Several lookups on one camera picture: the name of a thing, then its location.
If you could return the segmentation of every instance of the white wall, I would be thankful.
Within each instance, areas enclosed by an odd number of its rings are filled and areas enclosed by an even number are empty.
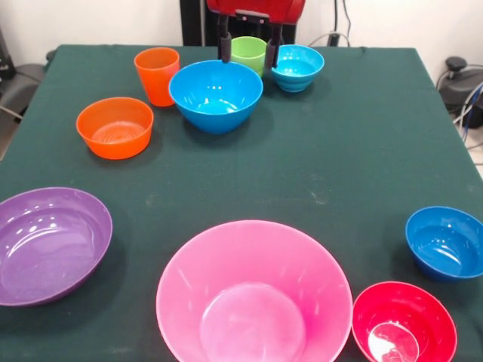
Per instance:
[[[416,47],[433,79],[450,55],[483,63],[483,0],[346,1],[353,46]],[[339,18],[345,30],[342,6]],[[306,0],[297,42],[333,24],[332,0]],[[43,62],[62,43],[183,42],[179,0],[0,0],[0,26],[16,64]]]
[[[339,0],[339,31],[347,22]],[[450,55],[483,64],[483,0],[346,0],[352,46],[413,47],[437,79]],[[297,42],[333,29],[334,1],[306,0]],[[319,44],[327,44],[327,38]]]
[[[182,45],[179,0],[0,0],[14,64],[45,62],[59,44]]]

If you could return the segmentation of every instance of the dark green cloth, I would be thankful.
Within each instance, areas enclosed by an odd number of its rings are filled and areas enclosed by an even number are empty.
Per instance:
[[[420,207],[483,219],[483,183],[415,50],[321,49],[326,66],[308,89],[286,94],[265,80],[250,120],[232,133],[202,133],[174,107],[155,109],[145,152],[99,159],[76,117],[105,97],[146,100],[133,64],[144,48],[60,47],[0,164],[0,200],[72,186],[100,198],[115,227],[104,261],[70,296],[0,308],[1,361],[173,360],[156,323],[159,277],[192,236],[235,219],[313,236],[354,297],[387,280],[425,288],[456,321],[456,361],[483,360],[482,279],[432,282],[405,243],[405,221]],[[216,57],[178,50],[182,66]],[[352,337],[339,360],[364,360]]]

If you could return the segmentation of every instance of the light blue bowl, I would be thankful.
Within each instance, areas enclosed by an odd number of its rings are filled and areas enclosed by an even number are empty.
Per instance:
[[[437,281],[483,275],[483,224],[451,207],[426,207],[406,223],[406,239],[421,270]]]
[[[303,45],[282,45],[273,79],[286,92],[303,91],[324,68],[324,57],[315,49]]]
[[[207,60],[181,69],[169,93],[188,121],[209,133],[237,128],[255,109],[263,92],[260,76],[242,64]]]

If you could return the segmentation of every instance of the cup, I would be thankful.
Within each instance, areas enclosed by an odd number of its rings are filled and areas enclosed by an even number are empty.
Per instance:
[[[170,48],[151,48],[134,58],[137,74],[151,104],[157,107],[174,105],[169,95],[169,82],[180,70],[180,55]]]
[[[260,77],[265,63],[266,42],[253,36],[232,40],[232,62],[252,68]]]

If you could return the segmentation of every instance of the orange bowl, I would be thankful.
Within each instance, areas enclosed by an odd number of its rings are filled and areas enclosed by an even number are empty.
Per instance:
[[[153,123],[154,114],[147,104],[115,97],[86,107],[77,117],[77,131],[94,154],[122,160],[148,146]]]

